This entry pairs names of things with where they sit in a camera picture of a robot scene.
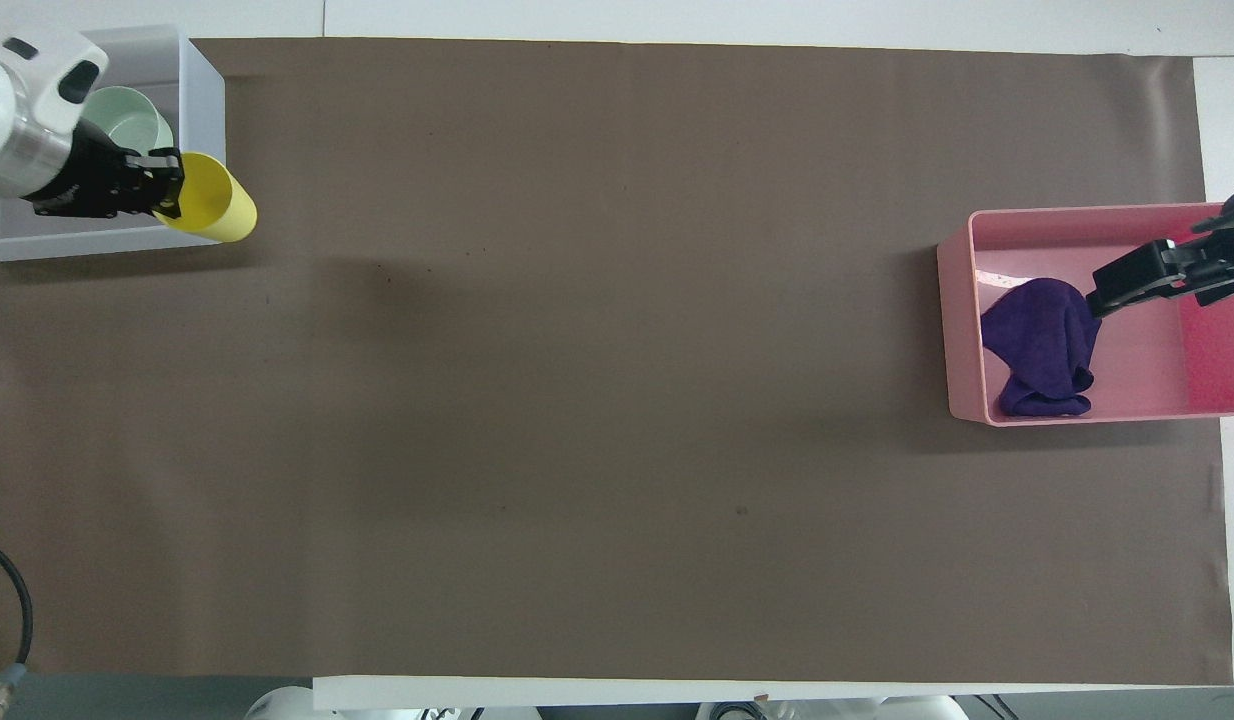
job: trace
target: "purple towel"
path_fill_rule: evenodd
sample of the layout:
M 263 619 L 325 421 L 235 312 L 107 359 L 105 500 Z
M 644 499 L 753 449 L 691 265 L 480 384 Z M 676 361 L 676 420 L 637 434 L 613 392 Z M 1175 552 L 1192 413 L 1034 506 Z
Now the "purple towel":
M 982 314 L 982 345 L 1009 366 L 1000 409 L 1009 415 L 1083 415 L 1093 384 L 1088 362 L 1101 320 L 1069 283 L 1039 278 Z

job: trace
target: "cable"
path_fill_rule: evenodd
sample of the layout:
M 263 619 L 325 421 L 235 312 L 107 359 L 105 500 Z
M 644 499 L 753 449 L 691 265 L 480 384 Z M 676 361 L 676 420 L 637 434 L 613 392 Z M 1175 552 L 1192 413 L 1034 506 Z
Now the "cable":
M 0 568 L 4 568 L 10 580 L 14 580 L 14 588 L 17 588 L 17 600 L 22 603 L 22 643 L 17 650 L 15 662 L 26 664 L 26 657 L 31 653 L 31 637 L 35 634 L 35 609 L 31 606 L 31 592 L 26 588 L 26 580 L 19 573 L 17 566 L 4 555 L 2 550 L 0 550 Z
M 1006 703 L 1002 697 L 998 697 L 998 693 L 992 694 L 992 698 L 995 698 L 995 701 L 1000 703 L 1000 706 L 1004 709 L 1004 713 L 1009 714 L 1009 720 L 1021 720 L 1021 718 L 1016 716 L 1016 713 L 1013 713 L 1013 708 L 1009 706 L 1009 703 Z
M 1002 713 L 1001 713 L 1001 711 L 998 710 L 998 708 L 996 708 L 996 706 L 991 705 L 991 703 L 986 701 L 986 698 L 983 698 L 983 697 L 980 697 L 979 694 L 974 694 L 974 697 L 975 697 L 975 698 L 977 698 L 977 700 L 979 700 L 979 701 L 981 701 L 981 703 L 982 703 L 982 705 L 985 705 L 985 706 L 988 706 L 988 708 L 991 708 L 991 711 L 992 711 L 992 713 L 995 714 L 995 716 L 997 716 L 997 718 L 998 718 L 1000 720 L 1007 720 L 1007 719 L 1004 718 L 1004 714 L 1002 714 Z

